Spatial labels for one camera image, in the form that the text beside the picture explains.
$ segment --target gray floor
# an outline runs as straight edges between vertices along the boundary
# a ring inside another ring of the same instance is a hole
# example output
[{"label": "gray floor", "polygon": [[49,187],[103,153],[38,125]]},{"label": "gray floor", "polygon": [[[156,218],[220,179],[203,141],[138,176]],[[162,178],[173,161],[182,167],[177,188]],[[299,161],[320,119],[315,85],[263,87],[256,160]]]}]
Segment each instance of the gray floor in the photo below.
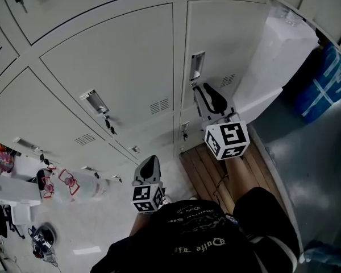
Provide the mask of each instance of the gray floor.
[{"label": "gray floor", "polygon": [[[307,125],[278,98],[252,125],[289,194],[303,245],[341,247],[341,100]],[[332,270],[311,262],[303,271]]]}]

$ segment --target black t-shirt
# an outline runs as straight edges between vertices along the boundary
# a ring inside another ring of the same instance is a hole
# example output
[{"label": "black t-shirt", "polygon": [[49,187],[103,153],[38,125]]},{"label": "black t-shirt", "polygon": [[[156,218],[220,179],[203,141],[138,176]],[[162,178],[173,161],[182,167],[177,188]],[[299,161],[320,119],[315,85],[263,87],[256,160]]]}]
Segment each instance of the black t-shirt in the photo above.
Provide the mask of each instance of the black t-shirt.
[{"label": "black t-shirt", "polygon": [[294,271],[297,236],[272,194],[254,188],[233,216],[205,200],[164,205],[148,226],[112,244],[91,273]]}]

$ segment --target white floor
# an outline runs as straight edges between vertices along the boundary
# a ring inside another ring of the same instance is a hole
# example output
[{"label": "white floor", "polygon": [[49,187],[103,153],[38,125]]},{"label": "white floor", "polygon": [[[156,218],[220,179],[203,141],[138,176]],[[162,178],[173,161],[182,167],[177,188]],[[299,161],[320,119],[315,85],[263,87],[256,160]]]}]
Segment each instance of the white floor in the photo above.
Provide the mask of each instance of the white floor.
[{"label": "white floor", "polygon": [[[161,175],[166,194],[173,200],[189,199],[195,194],[178,159],[163,164]],[[132,175],[122,180],[123,183],[112,181],[109,192],[101,200],[84,204],[74,202],[67,206],[47,200],[33,209],[34,226],[49,222],[56,230],[55,253],[62,273],[89,273],[92,266],[106,255],[112,243],[128,236],[136,216],[130,203]],[[28,227],[20,227],[26,239],[8,231],[8,237],[3,239],[8,257],[17,257],[23,273],[59,272],[56,267],[34,257]],[[76,250],[83,253],[84,249],[97,253],[75,254],[78,253]],[[20,273],[13,262],[5,261],[5,265],[10,272]]]}]

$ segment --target person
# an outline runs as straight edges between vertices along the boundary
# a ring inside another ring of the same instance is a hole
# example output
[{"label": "person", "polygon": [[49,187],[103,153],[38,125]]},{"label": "person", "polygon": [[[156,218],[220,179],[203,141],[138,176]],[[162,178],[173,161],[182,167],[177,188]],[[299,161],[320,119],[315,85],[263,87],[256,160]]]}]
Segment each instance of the person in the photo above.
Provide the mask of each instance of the person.
[{"label": "person", "polygon": [[274,195],[262,189],[241,158],[226,160],[235,209],[184,200],[138,214],[130,236],[110,246],[91,270],[104,272],[293,272],[296,232]]}]

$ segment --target blue plastic wrapped package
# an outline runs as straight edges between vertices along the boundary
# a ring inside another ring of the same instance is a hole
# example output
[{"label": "blue plastic wrapped package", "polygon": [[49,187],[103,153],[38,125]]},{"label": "blue plastic wrapped package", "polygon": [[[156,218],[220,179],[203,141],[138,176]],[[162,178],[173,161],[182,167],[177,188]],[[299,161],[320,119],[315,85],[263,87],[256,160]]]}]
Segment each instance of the blue plastic wrapped package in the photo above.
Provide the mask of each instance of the blue plastic wrapped package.
[{"label": "blue plastic wrapped package", "polygon": [[322,51],[321,67],[312,83],[296,98],[294,108],[312,122],[341,99],[341,53],[330,43]]}]

